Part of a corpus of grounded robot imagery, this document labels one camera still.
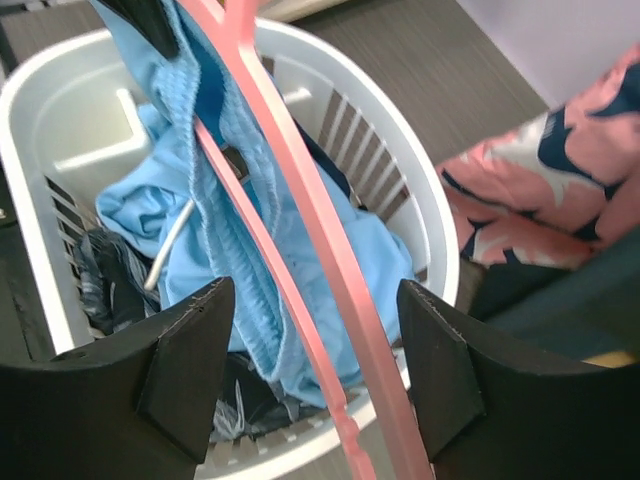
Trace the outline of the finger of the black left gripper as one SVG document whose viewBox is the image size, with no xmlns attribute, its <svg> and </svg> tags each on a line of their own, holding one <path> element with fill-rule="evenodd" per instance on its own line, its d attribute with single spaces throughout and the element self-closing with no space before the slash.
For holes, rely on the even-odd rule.
<svg viewBox="0 0 640 480">
<path fill-rule="evenodd" d="M 116 39 L 144 40 L 165 59 L 179 55 L 179 42 L 162 1 L 99 0 L 92 6 Z"/>
</svg>

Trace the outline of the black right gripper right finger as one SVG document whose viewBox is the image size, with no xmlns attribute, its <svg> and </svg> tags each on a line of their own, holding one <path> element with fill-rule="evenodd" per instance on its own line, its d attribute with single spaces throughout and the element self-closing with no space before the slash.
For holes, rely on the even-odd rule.
<svg viewBox="0 0 640 480">
<path fill-rule="evenodd" d="M 635 479 L 639 369 L 537 349 L 405 280 L 411 394 L 439 479 Z"/>
</svg>

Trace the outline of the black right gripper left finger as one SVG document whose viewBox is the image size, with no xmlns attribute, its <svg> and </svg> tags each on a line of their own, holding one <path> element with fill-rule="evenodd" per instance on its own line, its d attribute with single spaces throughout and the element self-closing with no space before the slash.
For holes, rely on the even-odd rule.
<svg viewBox="0 0 640 480">
<path fill-rule="evenodd" d="M 217 279 L 48 362 L 1 367 L 5 479 L 190 479 L 206 457 L 234 314 Z"/>
</svg>

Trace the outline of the pink plastic hanger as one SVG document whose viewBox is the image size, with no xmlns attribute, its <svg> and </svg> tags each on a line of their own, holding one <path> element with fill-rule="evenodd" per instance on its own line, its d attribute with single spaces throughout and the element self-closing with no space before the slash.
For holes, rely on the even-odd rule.
<svg viewBox="0 0 640 480">
<path fill-rule="evenodd" d="M 368 387 L 394 471 L 400 479 L 431 479 L 413 409 L 361 269 L 329 195 L 288 110 L 254 46 L 255 1 L 184 1 L 182 8 L 216 48 L 244 95 L 294 197 L 332 289 Z M 205 125 L 198 140 L 259 247 L 304 343 L 334 420 L 352 476 L 372 479 L 356 421 L 331 359 L 274 241 Z"/>
</svg>

